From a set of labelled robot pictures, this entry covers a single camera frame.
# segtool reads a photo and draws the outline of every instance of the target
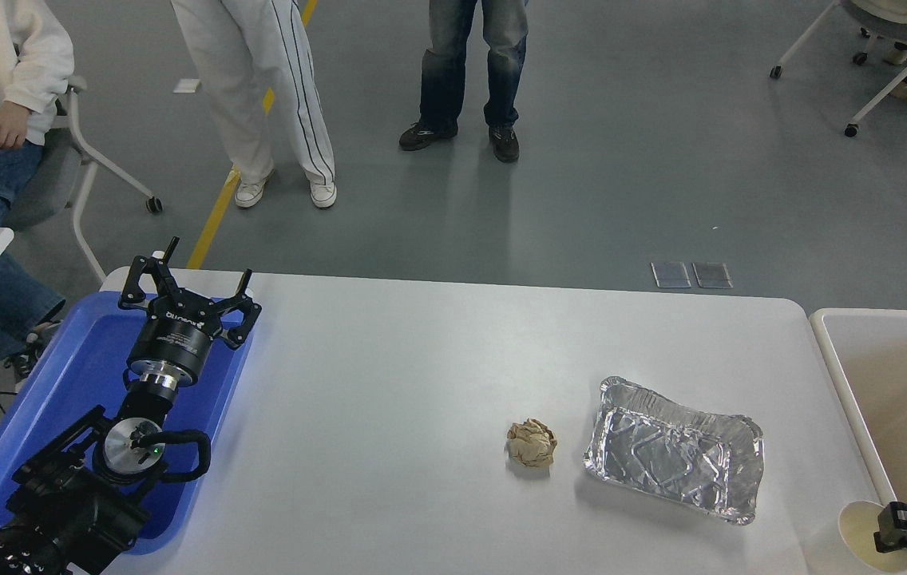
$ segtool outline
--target white bin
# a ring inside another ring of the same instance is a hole
[[[907,311],[822,309],[810,319],[881,503],[907,503]]]

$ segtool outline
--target chair leg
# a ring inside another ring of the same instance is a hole
[[[107,168],[110,172],[113,173],[117,178],[124,180],[124,182],[129,183],[134,189],[138,192],[142,192],[144,196],[148,197],[150,200],[156,200],[155,193],[152,190],[148,189],[143,183],[137,181],[135,177],[131,174],[128,174],[124,171],[123,168],[114,164],[113,161],[108,159],[108,157],[103,156],[99,150],[96,150],[85,141],[85,136],[81,135],[81,123],[78,121],[77,114],[77,92],[70,91],[70,112],[69,112],[69,123],[70,123],[70,134],[73,135],[73,140],[75,145],[80,147],[81,152],[86,156],[91,157],[92,160],[96,161],[103,168]]]
[[[819,18],[815,18],[815,22],[812,22],[812,26],[808,26],[808,30],[805,30],[805,32],[802,33],[801,37],[798,38],[797,41],[795,41],[793,46],[788,48],[788,50],[781,56],[781,58],[779,58],[779,61],[776,62],[776,68],[782,68],[783,65],[785,65],[786,61],[789,61],[790,56],[793,56],[795,52],[797,52],[798,49],[801,48],[801,44],[804,44],[805,41],[808,40],[808,37],[815,33],[815,30],[819,28],[819,25],[822,24],[822,21],[825,21],[826,16],[830,15],[830,12],[832,12],[833,9],[836,8],[839,4],[840,0],[833,0],[833,2],[831,2],[829,6],[827,6],[826,9],[822,11],[822,14],[819,14]]]
[[[85,166],[85,175],[81,178],[81,186],[78,187],[77,195],[73,201],[73,234],[74,237],[77,237],[78,247],[81,247],[81,251],[85,253],[85,259],[88,260],[92,273],[95,273],[99,284],[102,284],[103,281],[106,281],[106,273],[103,272],[102,266],[99,265],[99,259],[96,259],[92,248],[88,245],[88,241],[85,241],[84,234],[81,233],[81,214],[84,214],[85,204],[88,204],[88,196],[92,192],[92,184],[95,183],[95,174],[99,171],[99,164],[92,160],[86,160]]]
[[[887,97],[887,94],[896,88],[906,77],[907,66],[904,66],[904,69],[900,70],[900,73],[895,76],[885,88],[881,89],[879,94],[876,94],[873,99],[870,99],[869,103],[866,103],[865,108],[859,109],[858,113],[855,113],[854,117],[851,117],[851,121],[849,121],[844,134],[848,137],[854,137],[858,131],[858,122],[861,121],[867,113],[872,112],[872,109],[876,108],[877,103],[883,101],[883,98]]]

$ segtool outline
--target white sweatshirt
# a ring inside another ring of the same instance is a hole
[[[0,0],[0,105],[11,101],[31,110],[29,141],[44,145],[56,96],[66,91],[72,73],[70,36],[45,0]]]

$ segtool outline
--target yellow floor line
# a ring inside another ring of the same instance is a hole
[[[308,0],[308,4],[304,5],[304,11],[301,12],[301,22],[304,22],[305,26],[308,26],[308,21],[311,20],[311,12],[315,11],[315,4],[318,4],[319,0]]]
[[[319,0],[308,0],[308,3],[304,5],[304,11],[301,12],[301,22],[304,22],[305,26],[308,26],[311,14],[315,12],[315,5],[318,3]],[[272,109],[272,102],[274,101],[275,94],[272,93],[272,88],[270,88],[265,91],[265,97],[263,98],[263,111],[267,116],[268,110]],[[230,200],[233,199],[234,190],[237,189],[240,181],[241,174],[237,171],[237,166],[231,167],[230,174],[227,175],[227,181],[223,183],[223,189],[220,190],[220,196],[217,197],[216,204],[212,206],[212,212],[205,220],[205,227],[201,230],[201,236],[198,236],[198,243],[195,244],[194,251],[191,251],[187,269],[201,269],[202,264],[205,262],[205,256],[208,255],[208,250],[212,247],[212,240],[216,238],[216,232],[220,230],[220,222],[223,221],[227,208],[230,207]]]

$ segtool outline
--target person's hand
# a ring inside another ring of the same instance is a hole
[[[0,106],[0,149],[20,149],[27,138],[27,117],[31,110],[4,101]]]

